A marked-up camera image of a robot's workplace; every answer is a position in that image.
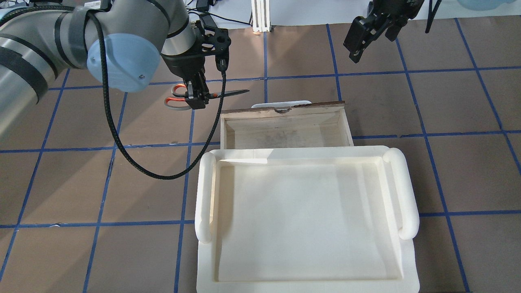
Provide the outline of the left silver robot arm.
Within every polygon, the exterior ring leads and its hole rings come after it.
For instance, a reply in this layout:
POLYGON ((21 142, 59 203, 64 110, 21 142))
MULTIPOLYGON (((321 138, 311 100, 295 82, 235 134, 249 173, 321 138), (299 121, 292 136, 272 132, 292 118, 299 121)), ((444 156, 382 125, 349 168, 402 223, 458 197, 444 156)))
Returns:
POLYGON ((95 20, 103 30, 108 85, 139 92, 160 59, 179 78, 205 72, 196 34, 182 0, 116 0, 110 9, 62 5, 1 11, 1 139, 8 137, 68 68, 102 80, 95 20))

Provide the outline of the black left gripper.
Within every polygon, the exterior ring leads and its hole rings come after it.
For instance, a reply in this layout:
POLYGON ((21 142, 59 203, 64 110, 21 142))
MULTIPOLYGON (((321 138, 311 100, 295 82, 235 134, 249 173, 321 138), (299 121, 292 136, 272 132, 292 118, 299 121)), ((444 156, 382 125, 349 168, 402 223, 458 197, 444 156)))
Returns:
POLYGON ((204 56, 188 56, 181 55, 162 55, 162 59, 169 71, 184 79, 186 86, 185 102, 194 109, 203 109, 209 103, 207 95, 210 91, 206 84, 204 72, 205 57, 204 56))

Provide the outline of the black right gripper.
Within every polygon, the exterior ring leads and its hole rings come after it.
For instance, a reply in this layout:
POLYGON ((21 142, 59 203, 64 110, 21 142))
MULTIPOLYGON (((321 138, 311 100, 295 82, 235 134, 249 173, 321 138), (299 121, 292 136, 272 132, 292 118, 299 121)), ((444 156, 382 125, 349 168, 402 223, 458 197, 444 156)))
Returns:
POLYGON ((344 39, 350 60, 359 63, 364 50, 385 28, 385 37, 395 41, 407 21, 418 15, 423 4, 424 0, 371 0, 368 17, 355 17, 344 39))

